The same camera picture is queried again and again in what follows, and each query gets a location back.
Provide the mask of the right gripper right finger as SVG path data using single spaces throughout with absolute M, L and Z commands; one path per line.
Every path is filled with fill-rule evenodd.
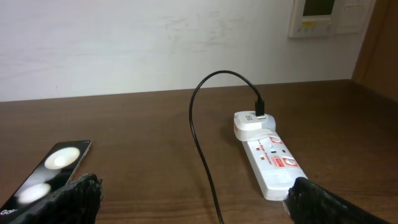
M 304 177 L 296 178 L 284 207 L 298 224 L 388 224 Z

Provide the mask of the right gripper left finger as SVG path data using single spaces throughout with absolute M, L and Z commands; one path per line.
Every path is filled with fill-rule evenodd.
M 95 174 L 85 174 L 33 205 L 2 217 L 1 223 L 95 224 L 103 198 L 102 181 Z

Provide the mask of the black smartphone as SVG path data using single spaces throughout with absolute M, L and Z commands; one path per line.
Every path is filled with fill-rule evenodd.
M 90 140 L 56 143 L 1 207 L 1 220 L 68 184 L 90 148 Z

